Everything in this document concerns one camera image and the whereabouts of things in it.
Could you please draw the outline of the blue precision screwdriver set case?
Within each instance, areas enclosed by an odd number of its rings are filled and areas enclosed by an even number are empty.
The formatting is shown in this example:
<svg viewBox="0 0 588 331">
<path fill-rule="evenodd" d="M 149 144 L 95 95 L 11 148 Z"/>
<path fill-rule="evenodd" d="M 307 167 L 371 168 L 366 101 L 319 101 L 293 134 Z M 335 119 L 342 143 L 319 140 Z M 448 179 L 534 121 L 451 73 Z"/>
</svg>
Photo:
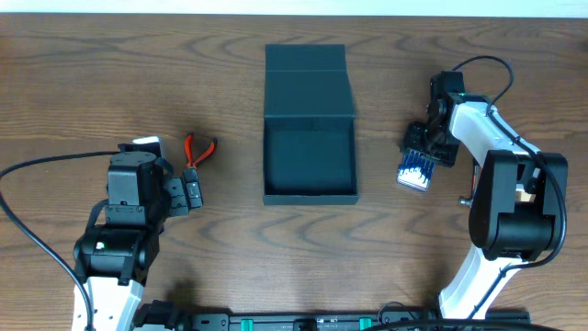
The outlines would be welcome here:
<svg viewBox="0 0 588 331">
<path fill-rule="evenodd" d="M 427 191 L 435 171 L 435 162 L 420 152 L 409 150 L 403 154 L 398 167 L 397 182 L 419 191 Z"/>
</svg>

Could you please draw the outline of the red-handled cutting pliers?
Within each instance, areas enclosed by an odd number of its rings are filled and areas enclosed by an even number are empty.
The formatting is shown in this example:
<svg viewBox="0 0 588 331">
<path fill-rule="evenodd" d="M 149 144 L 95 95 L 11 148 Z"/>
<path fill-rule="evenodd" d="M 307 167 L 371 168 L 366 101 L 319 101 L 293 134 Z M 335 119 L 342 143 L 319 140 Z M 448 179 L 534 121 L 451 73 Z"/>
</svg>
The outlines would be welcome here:
<svg viewBox="0 0 588 331">
<path fill-rule="evenodd" d="M 187 160 L 186 168 L 197 169 L 216 151 L 218 140 L 206 135 L 191 132 L 184 141 L 184 152 Z"/>
</svg>

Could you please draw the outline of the small black-handled hammer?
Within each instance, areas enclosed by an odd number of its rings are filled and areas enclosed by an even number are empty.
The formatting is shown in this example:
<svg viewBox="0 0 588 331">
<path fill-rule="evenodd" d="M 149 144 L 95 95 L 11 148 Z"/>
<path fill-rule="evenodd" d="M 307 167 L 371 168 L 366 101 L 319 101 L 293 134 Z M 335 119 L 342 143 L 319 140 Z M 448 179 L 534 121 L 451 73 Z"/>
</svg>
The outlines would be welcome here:
<svg viewBox="0 0 588 331">
<path fill-rule="evenodd" d="M 470 194 L 468 197 L 461 196 L 458 199 L 458 203 L 460 206 L 468 207 L 468 208 L 470 208 L 472 206 L 472 203 L 473 203 L 473 200 L 475 197 L 477 184 L 478 184 L 480 170 L 481 170 L 481 167 L 480 167 L 479 163 L 475 159 L 472 159 L 472 178 L 471 178 L 471 185 L 470 185 Z"/>
</svg>

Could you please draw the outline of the orange scraper with wooden handle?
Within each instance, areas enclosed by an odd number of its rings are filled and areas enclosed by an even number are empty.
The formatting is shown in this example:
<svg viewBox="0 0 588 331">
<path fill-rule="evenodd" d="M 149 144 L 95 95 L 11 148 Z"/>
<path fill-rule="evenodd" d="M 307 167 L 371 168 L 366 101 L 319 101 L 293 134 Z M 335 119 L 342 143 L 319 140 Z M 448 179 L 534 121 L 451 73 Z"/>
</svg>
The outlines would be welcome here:
<svg viewBox="0 0 588 331">
<path fill-rule="evenodd" d="M 517 184 L 515 188 L 515 201 L 522 203 L 532 203 L 535 201 L 537 189 L 534 186 L 526 187 L 523 184 Z"/>
</svg>

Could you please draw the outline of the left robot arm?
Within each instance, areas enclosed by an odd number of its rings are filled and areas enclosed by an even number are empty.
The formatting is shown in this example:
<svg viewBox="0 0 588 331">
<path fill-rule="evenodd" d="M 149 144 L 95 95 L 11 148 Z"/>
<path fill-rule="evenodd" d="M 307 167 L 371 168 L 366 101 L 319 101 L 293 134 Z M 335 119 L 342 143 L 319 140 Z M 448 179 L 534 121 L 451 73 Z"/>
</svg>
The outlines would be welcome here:
<svg viewBox="0 0 588 331">
<path fill-rule="evenodd" d="M 84 288 L 74 290 L 73 330 L 130 330 L 164 222 L 203 205 L 197 169 L 175 177 L 150 152 L 114 154 L 107 194 L 95 208 L 106 221 L 89 221 L 74 247 L 74 272 Z"/>
</svg>

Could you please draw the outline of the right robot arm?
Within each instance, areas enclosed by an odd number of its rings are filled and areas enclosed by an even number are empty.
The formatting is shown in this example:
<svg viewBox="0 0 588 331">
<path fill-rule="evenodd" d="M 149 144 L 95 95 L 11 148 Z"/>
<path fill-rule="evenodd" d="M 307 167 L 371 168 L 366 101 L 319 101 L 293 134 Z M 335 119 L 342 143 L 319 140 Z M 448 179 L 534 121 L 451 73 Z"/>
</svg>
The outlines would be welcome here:
<svg viewBox="0 0 588 331">
<path fill-rule="evenodd" d="M 405 133 L 397 181 L 426 191 L 435 167 L 453 166 L 460 146 L 472 155 L 471 195 L 462 201 L 471 247 L 437 307 L 444 319 L 481 320 L 517 271 L 546 265 L 561 250 L 568 162 L 517 135 L 489 97 L 467 92 L 461 72 L 434 75 L 430 93 L 427 121 Z"/>
</svg>

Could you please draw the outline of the dark green open gift box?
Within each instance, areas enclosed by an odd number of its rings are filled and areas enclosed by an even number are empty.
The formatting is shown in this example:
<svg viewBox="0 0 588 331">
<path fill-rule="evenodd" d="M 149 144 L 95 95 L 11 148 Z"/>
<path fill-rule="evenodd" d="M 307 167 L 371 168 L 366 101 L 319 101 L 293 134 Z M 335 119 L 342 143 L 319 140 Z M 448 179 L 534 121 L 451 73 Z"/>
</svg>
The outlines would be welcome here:
<svg viewBox="0 0 588 331">
<path fill-rule="evenodd" d="M 266 45 L 264 204 L 356 204 L 355 118 L 344 45 Z"/>
</svg>

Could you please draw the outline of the black mounting rail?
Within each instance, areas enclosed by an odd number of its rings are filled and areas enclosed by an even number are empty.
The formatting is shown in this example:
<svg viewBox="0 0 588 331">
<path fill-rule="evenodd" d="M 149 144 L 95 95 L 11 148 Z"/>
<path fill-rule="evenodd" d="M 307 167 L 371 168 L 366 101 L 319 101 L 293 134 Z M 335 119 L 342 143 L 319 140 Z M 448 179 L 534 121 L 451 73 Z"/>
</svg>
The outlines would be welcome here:
<svg viewBox="0 0 588 331">
<path fill-rule="evenodd" d="M 231 314 L 205 312 L 190 314 L 172 302 L 146 303 L 135 314 L 133 330 L 186 331 L 306 331 L 364 330 L 396 322 L 434 320 L 434 310 L 409 308 L 389 302 L 378 313 L 355 314 Z"/>
</svg>

